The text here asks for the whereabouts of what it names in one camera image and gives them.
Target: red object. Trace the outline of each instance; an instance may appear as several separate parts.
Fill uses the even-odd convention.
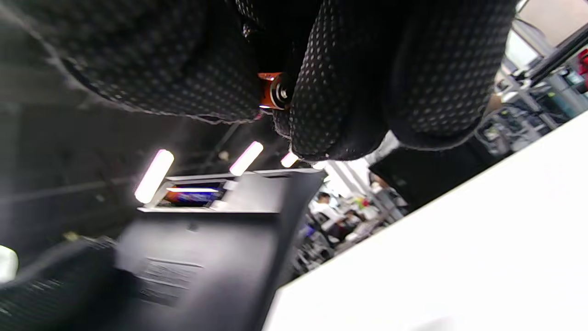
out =
[[[580,75],[588,74],[588,49],[584,49],[578,54],[578,64],[580,65]]]

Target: black panel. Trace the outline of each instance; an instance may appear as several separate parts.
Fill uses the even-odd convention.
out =
[[[447,193],[500,159],[471,139],[445,151],[399,148],[371,166],[415,210]]]
[[[276,289],[291,278],[302,216],[324,176],[316,170],[244,174],[223,199],[230,212],[144,209],[117,246],[116,266],[133,274],[132,286],[67,329],[261,330]],[[113,304],[115,312],[96,315]]]

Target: ceiling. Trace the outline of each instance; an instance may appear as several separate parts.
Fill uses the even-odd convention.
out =
[[[288,152],[269,116],[211,125],[90,104],[46,58],[35,40],[0,26],[0,245],[14,249],[21,265],[68,231],[118,235],[160,148],[175,156],[173,176],[228,172],[254,140],[265,148],[250,170],[279,168]]]

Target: monitor screen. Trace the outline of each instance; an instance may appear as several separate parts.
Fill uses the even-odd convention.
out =
[[[211,183],[178,184],[167,188],[159,207],[210,207],[222,199],[227,191],[226,181]]]

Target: ceiling light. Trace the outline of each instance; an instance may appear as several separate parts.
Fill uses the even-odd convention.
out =
[[[284,158],[282,159],[282,165],[285,168],[289,168],[291,167],[296,161],[298,161],[298,156],[294,155],[294,153],[289,152],[288,154],[286,154],[286,156],[284,156]]]
[[[173,154],[167,150],[159,150],[139,183],[139,186],[137,186],[135,198],[142,203],[150,202],[172,163]]]
[[[312,165],[312,167],[317,170],[323,170],[326,166],[327,166],[326,161],[317,162]]]
[[[245,152],[230,167],[230,173],[235,176],[241,176],[245,170],[253,163],[257,156],[263,151],[263,145],[254,141],[247,147]]]
[[[218,192],[214,188],[206,188],[206,187],[170,187],[168,188],[170,192],[182,192],[182,193],[208,193],[208,192]]]

